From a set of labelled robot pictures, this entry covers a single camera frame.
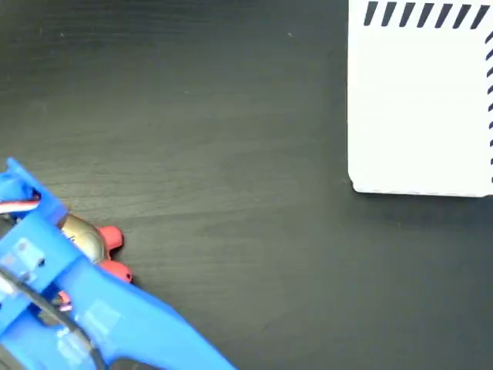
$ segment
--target black wire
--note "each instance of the black wire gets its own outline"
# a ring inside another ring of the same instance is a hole
[[[76,335],[88,350],[94,365],[97,370],[106,370],[106,363],[102,358],[101,352],[94,345],[91,338],[84,330],[77,325],[67,314],[59,311],[56,306],[46,300],[40,293],[29,287],[24,281],[16,277],[12,272],[7,271],[0,266],[0,278],[5,279],[9,284],[13,285],[18,291],[25,294],[36,306],[41,308],[48,316],[59,324],[67,327],[67,329]]]

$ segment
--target blue plastic robot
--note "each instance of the blue plastic robot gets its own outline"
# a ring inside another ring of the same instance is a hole
[[[0,240],[0,342],[26,368],[109,368],[121,358],[165,369],[232,369],[170,306],[91,262],[62,235],[65,206],[15,160],[0,201],[40,199]],[[51,304],[66,291],[73,309]],[[39,312],[57,325],[47,326]]]

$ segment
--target dark wooden table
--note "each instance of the dark wooden table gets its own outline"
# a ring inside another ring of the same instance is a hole
[[[491,204],[351,190],[346,2],[0,9],[0,157],[232,363],[491,368]]]

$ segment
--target white wire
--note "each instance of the white wire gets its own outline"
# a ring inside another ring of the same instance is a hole
[[[0,214],[10,214],[12,212],[27,212],[34,210],[38,206],[37,200],[20,202],[0,202]]]

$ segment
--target white cardboard box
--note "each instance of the white cardboard box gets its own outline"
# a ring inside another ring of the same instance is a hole
[[[493,194],[493,2],[349,4],[354,189]]]

